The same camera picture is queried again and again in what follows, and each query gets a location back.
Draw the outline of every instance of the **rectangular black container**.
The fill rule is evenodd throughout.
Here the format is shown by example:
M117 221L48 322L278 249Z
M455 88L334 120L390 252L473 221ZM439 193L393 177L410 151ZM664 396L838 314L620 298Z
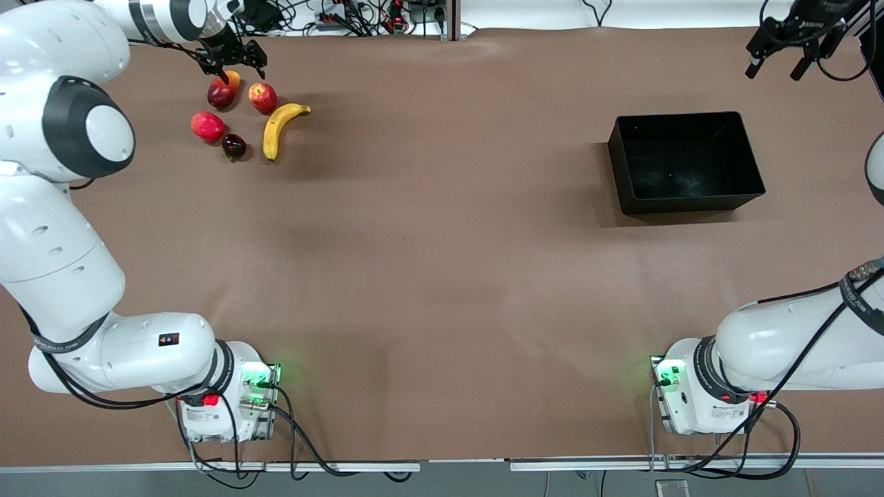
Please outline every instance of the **rectangular black container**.
M765 193L737 112L620 116L608 152L624 214L733 210Z

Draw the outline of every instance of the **banana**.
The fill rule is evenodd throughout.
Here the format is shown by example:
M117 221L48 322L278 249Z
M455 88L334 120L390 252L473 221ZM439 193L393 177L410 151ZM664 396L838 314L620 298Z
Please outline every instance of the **banana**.
M282 133L283 126L301 114L310 114L310 108L307 105L287 103L280 105L278 109L273 111L270 118L267 119L267 125L264 127L265 157L269 160L276 160L279 153L279 135Z

